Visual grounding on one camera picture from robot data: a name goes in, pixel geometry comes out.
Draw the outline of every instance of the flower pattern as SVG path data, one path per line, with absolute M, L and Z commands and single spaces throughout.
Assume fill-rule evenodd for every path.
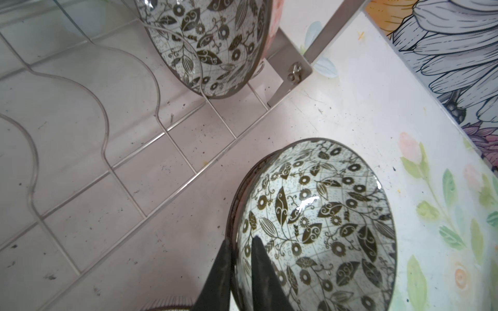
M 282 149 L 257 176 L 238 205 L 243 219 L 256 222 L 232 232 L 236 265 L 248 264 L 246 245 L 259 236 L 295 310 L 324 310 L 324 301 L 328 310 L 387 310 L 396 237 L 387 198 L 367 164 L 337 142 L 311 139 Z M 251 309 L 250 269 L 236 271 L 239 296 Z M 308 286 L 319 297 L 307 295 Z

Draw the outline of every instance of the ceramic bowl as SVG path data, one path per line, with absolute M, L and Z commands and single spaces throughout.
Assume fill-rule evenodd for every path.
M 176 33 L 147 28 L 169 69 L 198 94 L 199 56 L 202 90 L 213 99 L 229 97 L 249 81 L 278 30 L 283 8 L 283 0 L 135 0 L 135 4 L 142 21 Z
M 254 166 L 234 198 L 226 235 L 242 311 L 252 310 L 255 236 L 295 310 L 389 307 L 397 258 L 389 203 L 365 161 L 336 141 L 298 141 Z

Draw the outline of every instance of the painted flower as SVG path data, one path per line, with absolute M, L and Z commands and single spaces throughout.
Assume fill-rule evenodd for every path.
M 218 38 L 221 40 L 226 40 L 230 35 L 230 29 L 227 25 L 221 25 L 220 29 L 218 29 Z
M 283 273 L 282 271 L 277 271 L 277 278 L 281 286 L 284 286 L 285 283 L 287 283 L 287 278 L 285 277 L 285 273 Z
M 334 225 L 334 226 L 338 226 L 342 223 L 342 220 L 339 216 L 337 215 L 334 215 L 332 217 L 330 217 L 330 222 Z
M 299 272 L 299 278 L 301 279 L 301 281 L 306 284 L 306 285 L 310 285 L 311 283 L 311 276 L 309 274 L 308 271 L 306 270 L 301 270 L 301 272 Z
M 308 220 L 308 218 L 303 216 L 299 220 L 299 225 L 301 225 L 301 227 L 303 227 L 303 228 L 307 228 L 310 225 L 310 221 Z
M 462 129 L 491 164 L 498 166 L 498 135 L 493 135 L 498 127 L 480 128 L 482 124 L 482 121 L 474 124 L 467 123 L 462 126 Z
M 310 196 L 311 196 L 311 191 L 309 191 L 309 189 L 303 189 L 303 190 L 301 190 L 301 193 L 299 194 L 299 199 L 301 201 L 304 201 L 307 198 L 309 198 Z
M 264 209 L 266 207 L 266 203 L 268 203 L 268 199 L 266 198 L 265 195 L 262 195 L 259 197 L 257 200 L 257 208 L 258 209 Z
M 198 34 L 203 34 L 204 31 L 205 31 L 205 27 L 204 27 L 204 24 L 203 23 L 197 23 L 197 25 L 195 26 L 195 32 L 197 32 Z
M 292 243 L 292 254 L 294 254 L 294 256 L 301 255 L 301 245 L 299 245 L 299 243 Z
M 183 8 L 183 6 L 181 4 L 175 4 L 173 6 L 173 13 L 176 16 L 183 16 L 183 13 L 185 13 L 185 9 Z
M 322 31 L 322 23 L 319 21 L 311 23 L 308 27 L 308 31 L 306 32 L 306 37 L 304 39 L 304 47 L 301 46 L 301 54 L 304 54 L 306 50 L 310 47 L 311 43 L 315 41 L 316 37 Z M 337 77 L 337 69 L 332 61 L 324 56 L 321 56 L 316 61 L 313 68 L 322 76 L 327 78 L 335 78 Z
M 398 146 L 403 157 L 415 164 L 422 162 L 422 152 L 420 151 L 418 141 L 413 139 L 408 133 L 403 132 L 399 135 Z
M 476 170 L 476 168 L 472 164 L 467 164 L 464 168 L 464 177 L 469 184 L 469 187 L 474 189 L 477 192 L 481 191 L 483 187 L 483 182 L 481 178 L 481 174 Z
M 299 183 L 302 184 L 302 185 L 305 185 L 307 184 L 308 182 L 310 182 L 310 177 L 309 176 L 303 176 L 299 179 Z

